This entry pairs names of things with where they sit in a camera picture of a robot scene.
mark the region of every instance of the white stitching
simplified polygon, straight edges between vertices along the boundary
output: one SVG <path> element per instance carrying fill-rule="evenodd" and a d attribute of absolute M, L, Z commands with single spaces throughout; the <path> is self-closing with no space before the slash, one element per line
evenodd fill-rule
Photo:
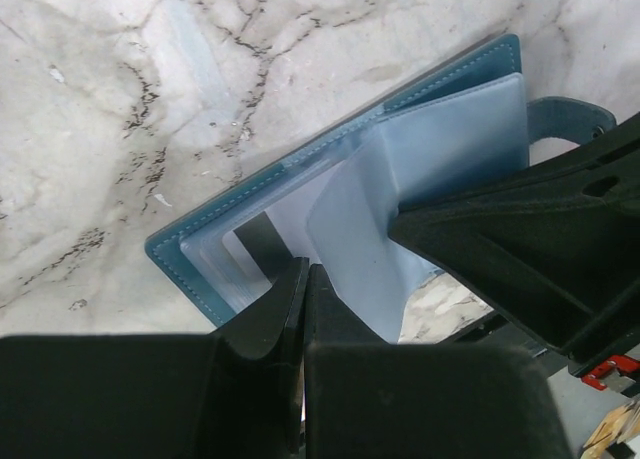
<path fill-rule="evenodd" d="M 457 68 L 455 71 L 450 72 L 449 74 L 447 74 L 446 76 L 444 76 L 443 78 L 439 79 L 438 81 L 434 82 L 433 84 L 429 84 L 428 86 L 420 89 L 419 91 L 415 92 L 414 94 L 412 94 L 411 96 L 405 98 L 404 100 L 402 100 L 400 103 L 396 104 L 395 106 L 393 106 L 393 108 L 391 108 L 390 110 L 382 110 L 380 112 L 377 112 L 376 114 L 372 115 L 371 117 L 369 117 L 367 120 L 365 120 L 364 122 L 360 123 L 360 124 L 354 124 L 352 127 L 347 128 L 345 131 L 343 131 L 341 134 L 339 134 L 338 136 L 334 137 L 333 139 L 320 144 L 318 147 L 312 149 L 311 151 L 309 151 L 309 153 L 307 153 L 306 155 L 304 155 L 303 157 L 296 159 L 295 161 L 293 161 L 288 167 L 291 167 L 297 163 L 299 163 L 300 161 L 307 159 L 309 157 L 311 157 L 312 155 L 316 154 L 318 151 L 320 151 L 321 149 L 325 148 L 326 146 L 333 144 L 334 142 L 336 142 L 339 139 L 342 139 L 344 136 L 346 136 L 347 134 L 349 134 L 350 132 L 355 131 L 356 129 L 359 129 L 361 127 L 364 127 L 366 124 L 368 124 L 369 122 L 373 121 L 374 119 L 376 119 L 377 117 L 379 117 L 380 115 L 384 114 L 385 112 L 391 112 L 391 111 L 395 111 L 399 108 L 401 108 L 402 106 L 404 106 L 405 104 L 419 98 L 420 96 L 422 96 L 423 94 L 425 94 L 426 92 L 432 90 L 434 87 L 436 87 L 438 84 L 441 84 L 443 81 L 449 79 L 451 76 L 459 73 L 460 71 L 464 71 L 466 68 L 468 68 L 469 66 L 475 64 L 476 62 L 480 61 L 481 59 L 484 59 L 485 57 L 487 57 L 490 54 L 493 54 L 495 51 L 497 51 L 498 49 L 502 49 L 503 47 L 508 47 L 509 48 L 509 55 L 511 56 L 511 70 L 515 71 L 516 69 L 516 65 L 515 65 L 515 57 L 513 55 L 513 48 L 511 47 L 511 44 L 508 43 L 503 43 L 500 44 L 499 46 L 494 47 L 493 49 L 488 50 L 487 52 L 485 52 L 484 54 L 482 54 L 481 56 L 476 57 L 473 61 L 468 62 L 467 64 L 465 64 L 462 67 Z M 175 271 L 170 265 L 169 263 L 167 263 L 159 254 L 158 254 L 158 250 L 163 247 L 164 245 L 166 245 L 168 242 L 173 241 L 174 239 L 176 239 L 178 236 L 180 236 L 183 232 L 188 231 L 189 229 L 196 227 L 198 224 L 200 224 L 203 221 L 208 221 L 209 219 L 213 219 L 212 216 L 215 216 L 218 212 L 222 211 L 223 209 L 229 207 L 229 205 L 235 203 L 236 201 L 242 202 L 245 199 L 247 199 L 246 196 L 248 196 L 249 194 L 253 193 L 254 191 L 258 190 L 258 189 L 262 189 L 262 187 L 267 184 L 269 181 L 272 181 L 273 179 L 275 179 L 276 177 L 280 176 L 281 174 L 283 174 L 283 171 L 277 172 L 275 173 L 273 176 L 270 176 L 268 178 L 266 178 L 264 181 L 262 181 L 260 184 L 257 184 L 256 186 L 253 186 L 250 190 L 240 194 L 239 196 L 229 200 L 228 202 L 226 202 L 225 204 L 223 204 L 222 206 L 218 207 L 217 209 L 215 209 L 213 212 L 210 212 L 209 214 L 201 217 L 200 219 L 198 219 L 197 221 L 193 222 L 192 224 L 189 224 L 188 226 L 186 226 L 184 229 L 179 230 L 178 232 L 176 232 L 175 234 L 173 234 L 170 238 L 165 239 L 164 241 L 162 241 L 162 243 L 156 245 L 153 250 L 151 251 L 153 253 L 153 255 L 162 263 L 166 266 L 166 268 L 173 274 L 174 277 L 176 277 L 178 279 L 178 281 L 193 295 L 193 297 L 195 297 L 200 304 L 202 304 L 202 306 L 207 309 L 207 311 L 209 311 L 211 314 L 213 314 L 213 316 L 218 319 L 218 321 L 220 323 L 223 323 L 224 321 L 222 321 L 222 319 L 220 318 L 220 316 L 218 316 L 218 314 L 216 314 L 203 300 L 202 298 L 196 293 L 196 291 L 194 291 L 184 280 L 184 278 L 178 274 L 177 271 Z"/>
<path fill-rule="evenodd" d="M 405 109 L 404 111 L 398 111 L 398 112 L 396 112 L 394 114 L 390 114 L 387 117 L 385 117 L 382 121 L 380 121 L 380 124 L 383 124 L 383 123 L 385 123 L 387 121 L 390 121 L 391 119 L 394 119 L 396 117 L 403 116 L 404 114 L 406 114 L 408 112 L 413 112 L 415 110 L 422 109 L 426 105 L 431 107 L 431 106 L 436 106 L 438 104 L 442 104 L 443 102 L 449 102 L 451 100 L 455 100 L 455 99 L 457 99 L 459 97 L 463 97 L 463 96 L 466 96 L 466 95 L 471 94 L 471 93 L 484 91 L 485 89 L 493 87 L 496 84 L 502 84 L 503 82 L 507 82 L 510 79 L 511 79 L 510 75 L 509 76 L 505 76 L 505 77 L 501 77 L 500 79 L 496 79 L 495 81 L 491 81 L 491 82 L 488 82 L 488 83 L 485 83 L 485 84 L 481 84 L 481 85 L 475 86 L 475 87 L 470 87 L 469 89 L 465 89 L 464 91 L 460 91 L 460 92 L 457 92 L 455 94 L 450 94 L 448 96 L 441 97 L 440 99 L 435 99 L 433 101 L 428 102 L 427 104 L 419 104 L 417 106 L 413 106 L 413 107 L 410 107 L 408 109 Z"/>

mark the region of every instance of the marble surface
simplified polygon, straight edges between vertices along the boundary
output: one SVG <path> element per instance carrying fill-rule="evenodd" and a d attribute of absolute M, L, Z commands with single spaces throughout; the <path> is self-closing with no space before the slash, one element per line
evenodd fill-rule
<path fill-rule="evenodd" d="M 147 235 L 486 35 L 640 110 L 640 0 L 0 0 L 0 334 L 207 331 Z M 403 340 L 484 314 L 449 277 Z"/>

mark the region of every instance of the blue leather strap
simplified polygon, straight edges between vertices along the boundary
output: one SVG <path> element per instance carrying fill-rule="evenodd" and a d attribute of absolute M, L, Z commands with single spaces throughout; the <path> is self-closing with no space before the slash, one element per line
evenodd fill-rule
<path fill-rule="evenodd" d="M 587 144 L 616 127 L 615 116 L 602 107 L 568 97 L 544 97 L 527 104 L 531 144 L 558 137 Z"/>

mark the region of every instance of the wallet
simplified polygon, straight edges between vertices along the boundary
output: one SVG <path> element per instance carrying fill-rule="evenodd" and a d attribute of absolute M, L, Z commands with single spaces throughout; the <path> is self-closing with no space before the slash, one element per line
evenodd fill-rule
<path fill-rule="evenodd" d="M 389 239 L 400 208 L 520 171 L 540 139 L 586 144 L 615 124 L 573 99 L 527 103 L 518 37 L 490 38 L 158 231 L 146 251 L 216 326 L 307 257 L 394 342 L 407 299 L 439 270 Z"/>

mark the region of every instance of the gray marble veining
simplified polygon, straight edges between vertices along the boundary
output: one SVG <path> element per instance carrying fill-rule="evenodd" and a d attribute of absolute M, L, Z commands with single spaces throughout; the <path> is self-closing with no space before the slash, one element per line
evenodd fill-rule
<path fill-rule="evenodd" d="M 640 110 L 640 0 L 0 0 L 0 334 L 207 331 L 147 235 L 489 33 Z M 487 307 L 441 277 L 403 340 Z"/>

